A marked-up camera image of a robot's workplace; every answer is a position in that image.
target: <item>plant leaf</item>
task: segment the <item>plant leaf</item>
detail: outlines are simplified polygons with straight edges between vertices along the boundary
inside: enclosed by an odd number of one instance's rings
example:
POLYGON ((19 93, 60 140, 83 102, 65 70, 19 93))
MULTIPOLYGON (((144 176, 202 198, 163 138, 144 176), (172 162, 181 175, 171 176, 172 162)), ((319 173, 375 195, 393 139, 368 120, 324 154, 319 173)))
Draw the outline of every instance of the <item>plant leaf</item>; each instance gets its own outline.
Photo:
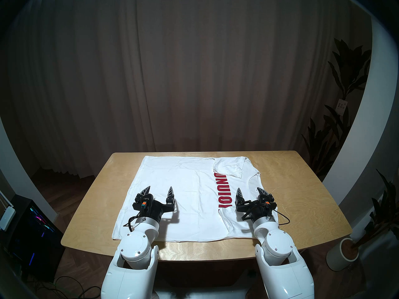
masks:
POLYGON ((382 214, 381 214, 381 207, 380 207, 380 204, 378 203, 378 200, 375 198, 371 198, 371 200, 373 201, 375 217, 376 217, 377 221, 382 221, 383 218, 382 218, 382 214))
POLYGON ((349 86, 349 88, 358 87, 358 86, 364 84, 367 81, 367 77, 368 77, 368 75, 360 76, 354 83, 352 83, 349 86))
POLYGON ((391 189, 388 191, 388 200, 389 200, 389 206, 391 208, 391 218, 394 217, 395 215, 395 209, 396 209, 396 188, 395 185, 390 183, 391 189))
POLYGON ((346 137, 348 137, 350 128, 352 127, 352 125, 349 125, 343 132, 340 138, 340 147, 342 147, 345 143, 346 137))
POLYGON ((388 199, 388 193, 387 191, 384 191, 384 194, 382 196, 381 200, 381 212, 382 215, 389 218, 390 212, 389 212, 389 199, 388 199))
POLYGON ((310 147, 309 147, 308 141, 306 140, 305 136, 303 136, 303 134, 301 134, 301 135, 302 135, 303 140, 305 141, 306 148, 308 149, 308 152, 309 152, 309 155, 310 155, 310 147))
POLYGON ((348 90, 347 95, 348 95, 350 92, 352 92, 353 90, 361 90, 361 91, 364 91, 364 89, 365 89, 365 88, 362 88, 362 87, 351 88, 350 90, 348 90))
POLYGON ((320 154, 319 154, 319 158, 317 159, 317 161, 316 161, 316 163, 315 163, 315 165, 314 165, 314 168, 315 168, 315 169, 318 169, 318 167, 319 167, 321 161, 323 160, 324 152, 326 151, 326 147, 327 147, 327 141, 325 141, 325 142, 323 143, 323 145, 322 145, 322 148, 321 148, 320 154))
POLYGON ((326 126, 322 131, 318 131, 316 134, 316 140, 318 142, 320 142, 320 144, 321 144, 321 142, 323 141, 324 138, 326 138, 326 136, 328 135, 330 130, 331 130, 331 127, 326 126))
POLYGON ((338 67, 341 69, 341 67, 342 67, 342 60, 341 60, 340 55, 339 55, 338 53, 336 53, 335 51, 333 51, 332 53, 334 54, 335 60, 336 60, 337 63, 338 63, 338 67))
POLYGON ((361 55, 361 58, 362 58, 363 62, 366 62, 370 56, 371 56, 371 50, 366 50, 366 51, 363 52, 363 54, 361 55))
POLYGON ((391 186, 389 185, 387 179, 382 175, 381 172, 378 171, 378 169, 376 169, 378 174, 381 176, 382 181, 384 181, 385 187, 387 188, 387 191, 389 192, 389 189, 391 188, 391 186))
POLYGON ((344 42, 342 39, 340 40, 340 56, 342 58, 343 63, 347 62, 350 59, 351 56, 351 50, 349 49, 348 45, 346 42, 344 42))
POLYGON ((317 131, 316 136, 314 137, 313 154, 315 157, 317 156, 317 153, 322 146, 322 140, 324 139, 321 133, 322 131, 317 131))
POLYGON ((397 227, 391 227, 391 231, 395 235, 396 239, 399 240, 399 228, 397 227))
POLYGON ((330 106, 325 105, 325 107, 331 112, 332 116, 334 119, 337 121, 338 125, 340 126, 341 130, 344 130, 344 125, 342 124, 341 118, 338 115, 338 113, 335 112, 334 109, 332 109, 330 106))
POLYGON ((335 46, 337 46, 337 49, 338 49, 338 52, 339 52, 339 51, 340 51, 340 48, 341 48, 341 43, 340 43, 340 41, 339 41, 338 39, 334 38, 334 43, 335 43, 335 46))
POLYGON ((375 222, 375 216, 374 216, 374 212, 370 213, 370 217, 373 219, 373 221, 375 222))
POLYGON ((308 134, 309 134, 309 163, 310 165, 313 164, 313 160, 314 160, 314 132, 312 132, 312 129, 310 127, 308 127, 308 134))
POLYGON ((349 86, 352 84, 353 78, 353 66, 348 63, 344 63, 341 68, 341 83, 345 90, 348 90, 349 86))
POLYGON ((368 234, 370 231, 372 231, 374 229, 374 222, 370 221, 366 227, 364 228, 364 230, 366 231, 366 234, 368 234))
POLYGON ((342 116, 342 124, 344 125, 345 130, 348 127, 348 120, 349 120, 349 109, 348 107, 346 107, 344 115, 342 116))
POLYGON ((361 48, 362 48, 362 47, 363 47, 363 46, 359 46, 359 47, 356 47, 356 48, 353 50, 353 55, 354 55, 354 57, 355 57, 356 60, 361 59, 361 48))
POLYGON ((330 160, 330 158, 337 152, 337 149, 336 142, 334 141, 326 154, 326 160, 330 160))
POLYGON ((366 64, 364 65, 364 73, 363 73, 363 74, 365 74, 365 75, 367 75, 366 72, 367 72, 367 68, 368 68, 369 65, 370 65, 370 61, 371 61, 371 60, 368 60, 368 61, 366 62, 366 64))
POLYGON ((326 123, 331 126, 331 129, 337 139, 340 140, 340 133, 338 132, 337 124, 334 122, 334 120, 327 115, 324 115, 323 118, 324 121, 326 121, 326 123))
POLYGON ((316 132, 316 124, 314 123, 312 118, 310 118, 310 129, 312 131, 312 138, 314 138, 314 133, 316 132))
POLYGON ((344 89, 342 88, 342 85, 341 85, 341 82, 340 82, 340 78, 338 77, 338 73, 335 70, 334 65, 330 61, 328 61, 328 64, 330 64, 332 75, 334 76, 334 79, 335 79, 335 82, 336 82, 338 88, 340 88, 340 90, 343 92, 344 89))
POLYGON ((330 171, 331 166, 332 166, 333 163, 334 163, 333 161, 328 162, 328 163, 326 164, 326 166, 324 166, 322 169, 320 169, 320 171, 317 172, 316 175, 317 175, 318 177, 321 177, 321 176, 323 176, 323 175, 326 175, 326 174, 330 171))

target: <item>white t-shirt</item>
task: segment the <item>white t-shirt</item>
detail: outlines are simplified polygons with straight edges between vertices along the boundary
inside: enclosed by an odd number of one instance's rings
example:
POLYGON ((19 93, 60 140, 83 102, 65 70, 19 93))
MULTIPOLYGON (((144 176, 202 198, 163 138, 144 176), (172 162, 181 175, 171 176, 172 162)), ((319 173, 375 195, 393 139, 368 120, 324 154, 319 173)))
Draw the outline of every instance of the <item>white t-shirt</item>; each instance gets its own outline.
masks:
MULTIPOLYGON (((257 187, 263 188, 259 171, 247 157, 144 157, 119 212, 113 239, 129 232, 123 225, 138 214, 132 204, 147 186, 161 203, 171 186, 175 195, 175 211, 162 215, 157 241, 254 238, 252 222, 242 221, 243 213, 234 204, 238 188, 245 200, 252 201, 259 194, 257 187)), ((273 217, 278 221, 274 211, 273 217)))

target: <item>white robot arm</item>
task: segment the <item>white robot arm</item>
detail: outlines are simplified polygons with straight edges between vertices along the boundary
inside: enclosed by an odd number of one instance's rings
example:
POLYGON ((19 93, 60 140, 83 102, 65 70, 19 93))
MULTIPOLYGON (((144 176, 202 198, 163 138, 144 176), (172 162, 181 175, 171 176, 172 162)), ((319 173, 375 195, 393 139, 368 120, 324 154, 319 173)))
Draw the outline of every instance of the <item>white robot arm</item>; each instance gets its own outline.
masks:
POLYGON ((245 201, 241 190, 237 190, 237 211, 245 212, 242 220, 251 219, 254 235, 260 241, 255 246, 255 255, 264 287, 269 299, 314 298, 312 275, 304 259, 298 253, 289 234, 279 229, 272 217, 276 203, 271 194, 258 187, 255 201, 245 201), (289 263, 281 265, 288 258, 289 263))
POLYGON ((150 187, 137 194, 133 208, 139 211, 124 225, 130 233, 122 238, 101 288, 101 299, 150 299, 156 268, 158 246, 151 244, 158 237, 159 221, 165 212, 173 212, 175 199, 170 187, 166 204, 149 194, 150 187))

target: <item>paper tag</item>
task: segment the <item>paper tag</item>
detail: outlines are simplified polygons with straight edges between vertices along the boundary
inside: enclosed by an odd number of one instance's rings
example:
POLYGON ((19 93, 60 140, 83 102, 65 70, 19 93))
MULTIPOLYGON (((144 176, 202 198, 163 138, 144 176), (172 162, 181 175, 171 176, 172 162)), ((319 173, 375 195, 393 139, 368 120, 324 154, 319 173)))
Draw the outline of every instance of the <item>paper tag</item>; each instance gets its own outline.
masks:
POLYGON ((346 100, 339 99, 337 107, 335 108, 335 112, 338 113, 340 116, 343 116, 346 105, 348 105, 348 102, 346 100))

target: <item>curtain fold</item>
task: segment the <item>curtain fold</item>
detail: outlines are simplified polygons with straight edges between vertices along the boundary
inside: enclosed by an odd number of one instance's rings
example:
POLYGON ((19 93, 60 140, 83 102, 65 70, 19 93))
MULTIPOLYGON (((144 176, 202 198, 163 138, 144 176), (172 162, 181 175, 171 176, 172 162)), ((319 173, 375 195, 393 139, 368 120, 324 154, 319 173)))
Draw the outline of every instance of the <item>curtain fold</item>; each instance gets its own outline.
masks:
POLYGON ((338 88, 348 0, 30 0, 6 36, 43 168, 97 175, 113 152, 296 150, 338 88))

